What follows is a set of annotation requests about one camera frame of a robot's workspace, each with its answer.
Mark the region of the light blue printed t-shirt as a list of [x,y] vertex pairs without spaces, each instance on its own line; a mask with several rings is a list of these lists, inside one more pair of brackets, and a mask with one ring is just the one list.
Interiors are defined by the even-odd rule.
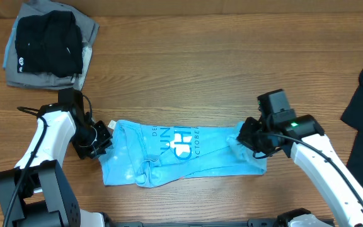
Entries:
[[118,120],[99,158],[106,186],[159,187],[180,178],[263,175],[267,161],[237,140],[242,127],[143,125]]

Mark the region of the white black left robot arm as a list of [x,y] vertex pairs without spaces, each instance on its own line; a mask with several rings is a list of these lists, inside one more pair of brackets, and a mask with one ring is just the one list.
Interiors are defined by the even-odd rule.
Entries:
[[59,90],[58,101],[39,109],[19,107],[36,116],[37,130],[22,159],[0,172],[4,226],[101,226],[114,222],[103,212],[88,212],[62,170],[69,145],[81,159],[97,159],[112,145],[102,121],[84,110],[88,97],[74,88]]

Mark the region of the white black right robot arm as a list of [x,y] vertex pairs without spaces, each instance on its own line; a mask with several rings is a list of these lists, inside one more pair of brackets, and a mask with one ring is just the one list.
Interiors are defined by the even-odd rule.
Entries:
[[258,120],[248,117],[237,140],[262,160],[283,151],[308,176],[339,226],[363,226],[363,188],[343,164],[312,115],[298,117],[283,89],[257,98]]

